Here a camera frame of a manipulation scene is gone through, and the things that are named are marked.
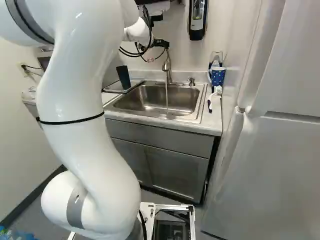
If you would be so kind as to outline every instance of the floor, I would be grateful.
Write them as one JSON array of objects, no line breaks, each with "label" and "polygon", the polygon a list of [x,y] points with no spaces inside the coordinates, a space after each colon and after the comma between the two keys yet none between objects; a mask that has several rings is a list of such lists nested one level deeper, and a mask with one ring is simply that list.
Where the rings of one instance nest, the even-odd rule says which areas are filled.
[{"label": "floor", "polygon": [[[141,201],[156,204],[180,204],[177,201],[145,190],[141,190]],[[171,219],[171,216],[168,216],[165,213],[159,213],[157,218],[158,217],[163,220]],[[216,238],[200,231],[199,225],[202,218],[202,209],[200,207],[195,208],[195,218],[196,240],[216,240]],[[54,225],[45,217],[41,210],[40,197],[38,197],[36,201],[34,201],[32,205],[24,211],[24,213],[11,226],[11,229],[26,233],[33,233],[38,240],[67,240],[70,234],[70,232]],[[88,238],[77,235],[75,240],[88,240]]]}]

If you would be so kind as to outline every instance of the dark blue cup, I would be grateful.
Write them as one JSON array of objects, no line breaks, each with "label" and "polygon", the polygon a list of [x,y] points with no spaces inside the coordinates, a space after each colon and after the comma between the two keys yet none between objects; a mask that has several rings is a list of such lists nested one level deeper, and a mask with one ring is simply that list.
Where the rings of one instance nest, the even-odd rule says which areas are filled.
[{"label": "dark blue cup", "polygon": [[211,68],[211,85],[222,86],[224,84],[226,68],[223,66],[215,66]]}]

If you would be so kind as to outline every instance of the wall-mounted dispenser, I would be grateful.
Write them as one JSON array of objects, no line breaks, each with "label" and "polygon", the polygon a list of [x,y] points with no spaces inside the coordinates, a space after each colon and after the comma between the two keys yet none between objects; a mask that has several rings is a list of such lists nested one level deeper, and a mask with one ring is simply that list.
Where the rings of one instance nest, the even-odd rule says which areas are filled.
[{"label": "wall-mounted dispenser", "polygon": [[188,32],[190,40],[201,40],[207,28],[207,11],[209,0],[189,0]]}]

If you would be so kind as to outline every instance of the white refrigerator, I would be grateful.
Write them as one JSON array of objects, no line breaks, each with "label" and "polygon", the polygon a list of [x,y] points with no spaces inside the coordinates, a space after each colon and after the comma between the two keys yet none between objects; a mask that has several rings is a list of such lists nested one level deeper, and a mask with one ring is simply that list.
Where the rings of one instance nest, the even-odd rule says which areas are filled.
[{"label": "white refrigerator", "polygon": [[237,0],[201,230],[320,239],[320,1]]}]

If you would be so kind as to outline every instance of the sink basin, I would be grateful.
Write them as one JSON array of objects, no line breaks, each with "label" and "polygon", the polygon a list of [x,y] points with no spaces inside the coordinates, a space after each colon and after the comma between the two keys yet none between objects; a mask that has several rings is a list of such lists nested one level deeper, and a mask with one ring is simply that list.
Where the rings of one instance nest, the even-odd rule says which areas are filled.
[{"label": "sink basin", "polygon": [[105,110],[140,116],[194,122],[199,115],[205,85],[166,85],[163,82],[145,81],[105,106]]}]

